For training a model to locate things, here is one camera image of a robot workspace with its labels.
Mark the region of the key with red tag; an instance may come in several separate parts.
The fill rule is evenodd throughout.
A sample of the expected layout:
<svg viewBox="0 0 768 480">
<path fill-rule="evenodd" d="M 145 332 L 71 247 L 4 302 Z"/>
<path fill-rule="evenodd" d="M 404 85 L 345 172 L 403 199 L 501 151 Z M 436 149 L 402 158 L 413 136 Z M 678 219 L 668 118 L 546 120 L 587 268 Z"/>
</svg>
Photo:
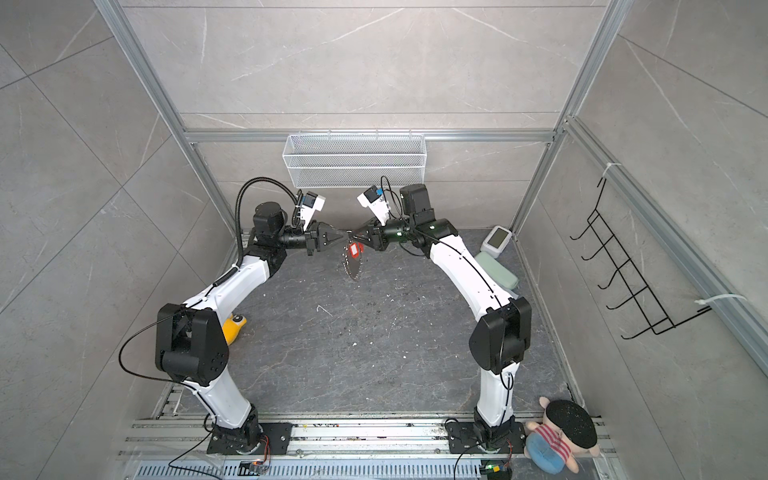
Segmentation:
<svg viewBox="0 0 768 480">
<path fill-rule="evenodd" d="M 359 259 L 363 253 L 364 246 L 360 242 L 350 242 L 347 246 L 347 257 L 349 259 Z"/>
</svg>

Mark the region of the grey key organizer red handle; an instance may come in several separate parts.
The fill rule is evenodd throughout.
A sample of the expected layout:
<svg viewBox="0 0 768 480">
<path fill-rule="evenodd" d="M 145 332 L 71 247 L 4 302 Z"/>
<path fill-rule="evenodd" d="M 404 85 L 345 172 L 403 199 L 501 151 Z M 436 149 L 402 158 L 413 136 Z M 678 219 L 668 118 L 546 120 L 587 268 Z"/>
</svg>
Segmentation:
<svg viewBox="0 0 768 480">
<path fill-rule="evenodd" d="M 347 275 L 352 279 L 357 281 L 360 277 L 360 272 L 362 268 L 362 258 L 363 253 L 359 259 L 349 259 L 347 257 L 347 246 L 344 249 L 344 268 L 347 273 Z"/>
</svg>

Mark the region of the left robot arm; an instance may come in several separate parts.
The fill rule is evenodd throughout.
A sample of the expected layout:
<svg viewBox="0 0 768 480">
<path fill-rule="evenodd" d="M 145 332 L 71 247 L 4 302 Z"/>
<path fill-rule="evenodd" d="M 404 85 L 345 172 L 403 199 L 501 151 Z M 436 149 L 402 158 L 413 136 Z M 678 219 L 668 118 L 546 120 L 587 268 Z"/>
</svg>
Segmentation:
<svg viewBox="0 0 768 480">
<path fill-rule="evenodd" d="M 258 205 L 242 260 L 199 294 L 158 312 L 157 369 L 192 391 L 212 417 L 213 435 L 230 450 L 251 453 L 263 438 L 256 407 L 228 371 L 229 342 L 244 324 L 234 309 L 277 273 L 289 249 L 313 254 L 342 237 L 332 226 L 313 219 L 324 204 L 324 197 L 308 193 L 298 203 L 296 226 L 279 203 Z"/>
</svg>

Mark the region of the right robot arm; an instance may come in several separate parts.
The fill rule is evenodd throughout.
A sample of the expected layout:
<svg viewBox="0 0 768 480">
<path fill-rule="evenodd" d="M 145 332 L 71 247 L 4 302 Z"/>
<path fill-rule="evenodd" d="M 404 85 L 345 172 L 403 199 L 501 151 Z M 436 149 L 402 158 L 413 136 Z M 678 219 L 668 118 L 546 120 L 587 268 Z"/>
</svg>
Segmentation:
<svg viewBox="0 0 768 480">
<path fill-rule="evenodd" d="M 391 213 L 385 191 L 371 186 L 357 196 L 373 218 L 350 232 L 350 239 L 376 251 L 411 243 L 451 280 L 475 320 L 468 340 L 480 369 L 480 396 L 474 409 L 473 443 L 491 450 L 505 443 L 518 426 L 513 390 L 516 374 L 530 348 L 532 307 L 507 291 L 470 254 L 458 230 L 436 217 L 428 189 L 412 184 L 400 189 L 399 217 Z"/>
</svg>

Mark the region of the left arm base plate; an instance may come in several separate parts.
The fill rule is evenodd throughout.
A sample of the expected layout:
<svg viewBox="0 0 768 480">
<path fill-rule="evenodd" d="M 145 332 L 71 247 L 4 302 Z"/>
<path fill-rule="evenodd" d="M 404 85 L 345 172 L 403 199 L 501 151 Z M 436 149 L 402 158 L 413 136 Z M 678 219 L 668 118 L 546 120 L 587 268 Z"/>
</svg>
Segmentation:
<svg viewBox="0 0 768 480">
<path fill-rule="evenodd" d="M 285 455 L 291 440 L 291 423 L 245 424 L 238 429 L 213 427 L 206 452 L 222 455 Z"/>
</svg>

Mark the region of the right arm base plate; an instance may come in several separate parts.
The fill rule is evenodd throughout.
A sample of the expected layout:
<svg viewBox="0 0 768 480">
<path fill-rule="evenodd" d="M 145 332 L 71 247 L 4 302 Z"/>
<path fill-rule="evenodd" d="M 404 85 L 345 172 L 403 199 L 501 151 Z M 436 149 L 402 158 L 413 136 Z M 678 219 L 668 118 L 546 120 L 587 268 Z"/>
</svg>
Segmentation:
<svg viewBox="0 0 768 480">
<path fill-rule="evenodd" d="M 498 427 L 486 427 L 481 421 L 461 422 L 447 419 L 446 431 L 452 454 L 522 454 L 525 443 L 523 425 L 511 419 Z"/>
</svg>

